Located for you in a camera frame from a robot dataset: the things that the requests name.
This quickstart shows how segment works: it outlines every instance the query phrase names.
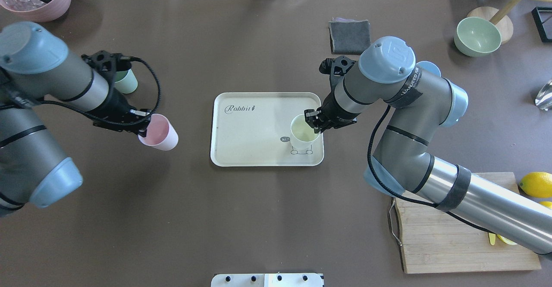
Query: light green cup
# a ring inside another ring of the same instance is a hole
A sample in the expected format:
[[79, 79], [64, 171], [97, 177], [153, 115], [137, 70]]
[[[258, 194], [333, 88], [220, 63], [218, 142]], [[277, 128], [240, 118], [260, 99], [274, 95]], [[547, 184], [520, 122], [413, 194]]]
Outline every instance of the light green cup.
[[138, 88], [138, 80], [136, 80], [132, 69], [115, 73], [115, 89], [120, 93], [129, 94], [136, 88]]
[[458, 23], [454, 44], [467, 56], [485, 56], [497, 50], [502, 42], [499, 29], [494, 24], [475, 16]]

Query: wooden cutting board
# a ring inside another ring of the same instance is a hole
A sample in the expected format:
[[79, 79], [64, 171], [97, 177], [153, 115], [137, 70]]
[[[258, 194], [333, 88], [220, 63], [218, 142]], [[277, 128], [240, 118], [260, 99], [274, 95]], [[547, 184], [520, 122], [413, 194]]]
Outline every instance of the wooden cutting board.
[[[477, 175], [519, 193], [513, 173]], [[404, 196], [422, 200], [408, 191]], [[538, 255], [521, 245], [508, 245], [497, 237], [496, 244], [491, 246], [486, 232], [439, 210], [400, 199], [396, 202], [402, 266], [406, 273], [540, 269]]]

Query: white tray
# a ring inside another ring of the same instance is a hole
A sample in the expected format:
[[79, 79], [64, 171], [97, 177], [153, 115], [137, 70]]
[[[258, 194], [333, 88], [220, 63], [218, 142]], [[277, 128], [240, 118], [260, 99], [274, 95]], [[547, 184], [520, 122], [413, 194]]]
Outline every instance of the white tray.
[[323, 135], [307, 150], [289, 143], [290, 124], [320, 107], [309, 92], [228, 92], [215, 99], [211, 161], [218, 166], [314, 166], [324, 159]]

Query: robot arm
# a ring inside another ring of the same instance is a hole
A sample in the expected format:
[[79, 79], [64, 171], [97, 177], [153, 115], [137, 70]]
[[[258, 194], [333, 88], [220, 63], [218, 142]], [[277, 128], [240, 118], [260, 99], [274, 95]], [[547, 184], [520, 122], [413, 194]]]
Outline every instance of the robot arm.
[[105, 51], [81, 58], [33, 22], [0, 32], [0, 217], [28, 201], [46, 207], [82, 183], [71, 158], [31, 109], [45, 95], [98, 118], [96, 126], [146, 135], [152, 111], [136, 110], [113, 87], [114, 73], [130, 68], [131, 59]]
[[426, 152], [436, 129], [467, 109], [466, 92], [415, 65], [414, 52], [396, 37], [383, 37], [348, 67], [344, 77], [305, 120], [323, 132], [351, 124], [378, 99], [396, 110], [364, 177], [384, 193], [408, 190], [494, 233], [552, 259], [552, 212], [544, 206]]

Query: lemon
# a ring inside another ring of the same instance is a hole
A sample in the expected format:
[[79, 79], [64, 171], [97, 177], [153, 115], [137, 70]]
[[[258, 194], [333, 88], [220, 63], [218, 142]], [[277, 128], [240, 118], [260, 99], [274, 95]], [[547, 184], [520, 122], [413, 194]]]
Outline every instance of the lemon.
[[517, 245], [516, 242], [512, 241], [512, 240], [508, 240], [507, 238], [505, 238], [504, 236], [501, 236], [500, 234], [497, 234], [496, 235], [500, 240], [502, 240], [502, 242], [508, 244], [508, 245]]
[[489, 233], [489, 243], [491, 243], [491, 245], [494, 245], [495, 241], [496, 241], [496, 234]]
[[552, 202], [550, 202], [550, 201], [542, 201], [542, 202], [539, 202], [539, 204], [542, 205], [542, 206], [545, 206], [547, 208], [552, 209]]
[[552, 197], [552, 174], [529, 173], [521, 179], [519, 187], [531, 197]]

